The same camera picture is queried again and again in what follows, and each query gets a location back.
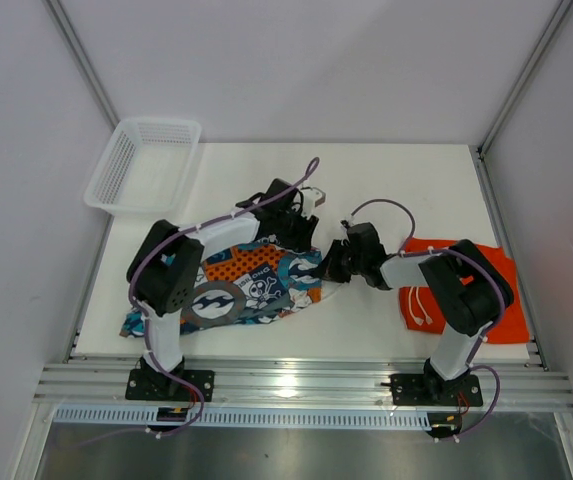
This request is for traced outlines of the patterned multicolour shorts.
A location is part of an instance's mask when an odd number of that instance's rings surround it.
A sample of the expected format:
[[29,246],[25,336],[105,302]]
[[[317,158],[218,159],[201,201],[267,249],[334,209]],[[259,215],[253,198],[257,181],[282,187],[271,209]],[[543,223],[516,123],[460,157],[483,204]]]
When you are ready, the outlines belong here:
[[311,275],[321,261],[317,248],[294,252],[267,241],[214,254],[198,269],[180,333],[270,324],[323,301],[335,287]]

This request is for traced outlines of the orange shorts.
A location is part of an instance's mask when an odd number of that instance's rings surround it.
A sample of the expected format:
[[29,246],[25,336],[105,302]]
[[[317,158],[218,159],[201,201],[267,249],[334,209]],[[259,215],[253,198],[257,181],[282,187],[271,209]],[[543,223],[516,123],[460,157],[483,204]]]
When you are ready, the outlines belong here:
[[[499,325],[487,334],[488,342],[496,345],[528,343],[530,333],[519,298],[515,262],[505,255],[501,247],[482,244],[476,244],[476,247],[508,283],[514,296]],[[424,334],[442,334],[446,325],[445,318],[427,287],[401,288],[398,290],[398,301],[408,330]]]

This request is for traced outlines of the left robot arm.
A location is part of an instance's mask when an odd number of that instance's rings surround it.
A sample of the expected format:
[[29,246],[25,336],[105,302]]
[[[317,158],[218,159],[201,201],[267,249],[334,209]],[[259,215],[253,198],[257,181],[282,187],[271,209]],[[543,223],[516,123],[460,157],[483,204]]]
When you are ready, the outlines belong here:
[[182,390],[176,370],[180,347],[180,311],[192,297],[202,263],[228,248],[273,240],[292,251],[311,248],[318,218],[314,210],[326,200],[316,187],[299,187],[275,179],[268,191],[243,200],[232,211],[201,224],[179,227],[158,220],[150,227],[126,274],[128,298],[144,321],[146,364],[153,370],[148,388],[163,400]]

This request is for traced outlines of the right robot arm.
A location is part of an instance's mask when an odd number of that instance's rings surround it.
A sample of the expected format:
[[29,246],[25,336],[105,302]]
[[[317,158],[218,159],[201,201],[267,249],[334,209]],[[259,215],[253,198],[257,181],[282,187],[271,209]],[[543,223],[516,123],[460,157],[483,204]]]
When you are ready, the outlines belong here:
[[389,254],[372,224],[353,225],[345,239],[332,242],[312,276],[344,284],[355,275],[382,291],[425,287],[432,294],[445,328],[424,364],[422,389],[438,404],[457,394],[482,337],[514,301],[510,284],[468,239],[444,248]]

